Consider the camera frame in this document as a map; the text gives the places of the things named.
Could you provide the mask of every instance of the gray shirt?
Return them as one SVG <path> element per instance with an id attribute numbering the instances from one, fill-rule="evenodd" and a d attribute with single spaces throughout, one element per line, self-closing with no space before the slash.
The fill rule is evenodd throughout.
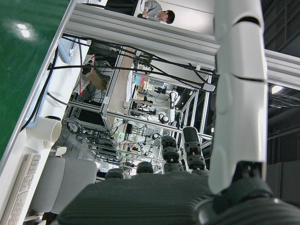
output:
<path id="1" fill-rule="evenodd" d="M 157 1 L 148 0 L 145 2 L 145 9 L 147 10 L 147 20 L 160 22 L 160 18 L 155 16 L 163 10 Z"/>

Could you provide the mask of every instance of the black mesh surface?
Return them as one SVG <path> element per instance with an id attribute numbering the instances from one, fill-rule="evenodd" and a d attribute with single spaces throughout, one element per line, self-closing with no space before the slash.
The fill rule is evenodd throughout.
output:
<path id="1" fill-rule="evenodd" d="M 207 176 L 142 173 L 87 186 L 58 216 L 61 225 L 194 225 L 196 205 L 210 195 Z"/>

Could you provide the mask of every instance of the white wall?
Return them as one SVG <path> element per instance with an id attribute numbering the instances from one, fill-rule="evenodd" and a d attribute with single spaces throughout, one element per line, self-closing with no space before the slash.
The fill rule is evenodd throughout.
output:
<path id="1" fill-rule="evenodd" d="M 175 20 L 171 26 L 213 35 L 215 0 L 157 0 L 163 11 L 172 10 Z"/>

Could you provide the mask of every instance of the ceiling light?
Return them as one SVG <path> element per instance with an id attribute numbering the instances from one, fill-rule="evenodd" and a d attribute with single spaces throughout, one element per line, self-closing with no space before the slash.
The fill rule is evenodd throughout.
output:
<path id="1" fill-rule="evenodd" d="M 278 85 L 272 87 L 272 94 L 279 92 L 281 89 L 283 89 L 283 87 L 278 86 Z"/>

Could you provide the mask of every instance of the paper roll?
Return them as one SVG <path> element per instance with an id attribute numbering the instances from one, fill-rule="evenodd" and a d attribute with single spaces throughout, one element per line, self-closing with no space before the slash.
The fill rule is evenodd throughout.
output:
<path id="1" fill-rule="evenodd" d="M 35 137 L 48 142 L 56 142 L 60 136 L 61 122 L 45 117 L 38 117 L 34 127 L 27 127 L 26 133 L 30 137 Z"/>

